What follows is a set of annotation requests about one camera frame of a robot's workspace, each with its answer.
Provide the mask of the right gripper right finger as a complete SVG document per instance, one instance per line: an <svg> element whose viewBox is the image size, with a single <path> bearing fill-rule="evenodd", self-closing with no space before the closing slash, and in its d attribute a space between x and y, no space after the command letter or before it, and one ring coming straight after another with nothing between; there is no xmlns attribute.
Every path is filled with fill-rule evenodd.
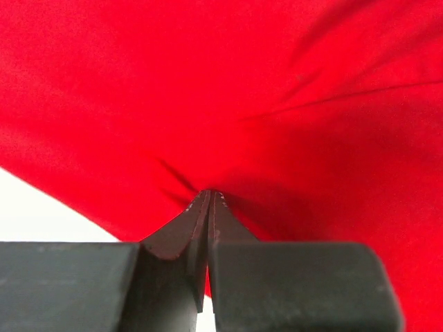
<svg viewBox="0 0 443 332"><path fill-rule="evenodd" d="M352 242L260 241L213 192L208 267L218 331L403 331L381 260Z"/></svg>

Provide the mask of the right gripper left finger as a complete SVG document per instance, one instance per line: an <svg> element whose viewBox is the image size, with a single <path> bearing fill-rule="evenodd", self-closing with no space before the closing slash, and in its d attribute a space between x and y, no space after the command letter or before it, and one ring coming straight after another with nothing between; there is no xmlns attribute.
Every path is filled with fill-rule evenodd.
<svg viewBox="0 0 443 332"><path fill-rule="evenodd" d="M1 244L2 331L194 331L210 192L139 242Z"/></svg>

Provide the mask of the red t shirt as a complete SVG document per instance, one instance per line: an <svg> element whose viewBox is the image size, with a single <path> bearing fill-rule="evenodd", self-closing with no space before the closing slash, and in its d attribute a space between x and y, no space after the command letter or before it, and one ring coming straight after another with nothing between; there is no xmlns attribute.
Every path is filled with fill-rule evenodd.
<svg viewBox="0 0 443 332"><path fill-rule="evenodd" d="M121 240L214 189L365 243L442 330L441 1L2 1L1 166Z"/></svg>

